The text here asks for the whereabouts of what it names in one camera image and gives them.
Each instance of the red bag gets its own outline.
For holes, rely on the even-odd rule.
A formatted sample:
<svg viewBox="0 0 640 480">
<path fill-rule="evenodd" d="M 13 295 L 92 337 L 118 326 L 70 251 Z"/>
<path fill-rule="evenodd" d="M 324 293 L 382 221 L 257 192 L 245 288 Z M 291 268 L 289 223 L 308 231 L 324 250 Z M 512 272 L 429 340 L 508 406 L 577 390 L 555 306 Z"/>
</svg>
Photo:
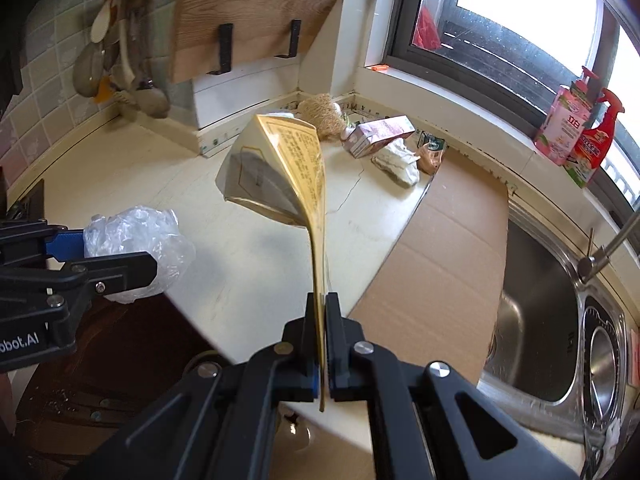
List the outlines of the red bag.
<svg viewBox="0 0 640 480">
<path fill-rule="evenodd" d="M 415 23 L 413 45 L 424 50 L 438 50 L 442 44 L 438 35 L 438 29 L 433 23 L 433 18 L 427 7 L 420 8 L 418 20 Z"/>
</svg>

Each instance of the white countertop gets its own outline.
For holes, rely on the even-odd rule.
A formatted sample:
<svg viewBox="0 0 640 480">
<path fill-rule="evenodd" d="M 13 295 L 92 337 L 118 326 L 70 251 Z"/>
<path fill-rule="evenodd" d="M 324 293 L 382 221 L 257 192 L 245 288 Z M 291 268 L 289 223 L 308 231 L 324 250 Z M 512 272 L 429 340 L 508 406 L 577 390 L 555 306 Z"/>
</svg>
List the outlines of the white countertop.
<svg viewBox="0 0 640 480">
<path fill-rule="evenodd" d="M 339 143 L 322 144 L 327 175 L 329 290 L 348 314 L 377 273 L 424 193 L 429 177 L 407 190 Z M 215 177 L 226 150 L 212 158 L 122 118 L 83 139 L 42 175 L 50 223 L 82 228 L 92 215 L 135 205 L 171 208 L 197 256 L 168 296 L 196 329 L 234 362 L 280 340 L 301 317 L 312 290 L 304 229 L 224 202 Z M 364 403 L 295 409 L 370 450 Z"/>
</svg>

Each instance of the window glass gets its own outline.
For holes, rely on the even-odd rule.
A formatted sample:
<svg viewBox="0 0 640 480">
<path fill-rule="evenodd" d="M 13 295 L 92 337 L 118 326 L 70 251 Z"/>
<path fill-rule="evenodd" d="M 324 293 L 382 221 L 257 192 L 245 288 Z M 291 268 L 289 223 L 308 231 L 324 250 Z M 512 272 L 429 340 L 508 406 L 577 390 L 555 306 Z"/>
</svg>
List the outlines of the window glass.
<svg viewBox="0 0 640 480">
<path fill-rule="evenodd" d="M 640 196 L 640 157 L 636 157 L 640 152 L 639 84 L 640 56 L 628 35 L 620 29 L 618 51 L 608 86 L 622 101 L 625 113 L 618 115 L 615 142 L 602 167 L 631 204 Z"/>
<path fill-rule="evenodd" d="M 597 27 L 596 0 L 422 0 L 412 45 L 546 112 L 588 63 Z"/>
</svg>

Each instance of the tiled backsplash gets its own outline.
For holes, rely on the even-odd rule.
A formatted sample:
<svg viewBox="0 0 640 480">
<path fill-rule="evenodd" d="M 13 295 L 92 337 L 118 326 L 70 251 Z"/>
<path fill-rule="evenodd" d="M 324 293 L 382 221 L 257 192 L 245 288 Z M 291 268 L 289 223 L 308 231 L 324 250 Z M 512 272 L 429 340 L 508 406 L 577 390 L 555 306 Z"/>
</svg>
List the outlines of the tiled backsplash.
<svg viewBox="0 0 640 480">
<path fill-rule="evenodd" d="M 40 0 L 24 27 L 23 89 L 0 121 L 0 165 L 8 186 L 50 146 L 110 102 L 96 105 L 72 84 L 73 63 L 89 41 L 103 0 Z M 170 31 L 175 0 L 150 0 L 145 17 L 148 65 L 172 104 L 169 117 L 196 125 L 191 81 L 169 82 Z"/>
<path fill-rule="evenodd" d="M 50 146 L 98 112 L 71 83 L 102 0 L 40 0 L 24 26 L 22 92 L 0 122 L 0 165 L 10 186 Z"/>
</svg>

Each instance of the pink bottle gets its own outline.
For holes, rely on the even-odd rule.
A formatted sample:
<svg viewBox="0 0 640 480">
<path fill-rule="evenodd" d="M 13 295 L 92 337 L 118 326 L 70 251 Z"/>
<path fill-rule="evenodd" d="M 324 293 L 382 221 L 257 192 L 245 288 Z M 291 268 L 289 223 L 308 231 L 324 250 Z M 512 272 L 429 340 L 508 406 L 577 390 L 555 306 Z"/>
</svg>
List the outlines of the pink bottle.
<svg viewBox="0 0 640 480">
<path fill-rule="evenodd" d="M 591 114 L 592 105 L 586 97 L 590 77 L 598 78 L 583 66 L 580 79 L 571 83 L 569 88 L 560 87 L 545 122 L 533 140 L 537 149 L 558 166 L 566 161 Z"/>
</svg>

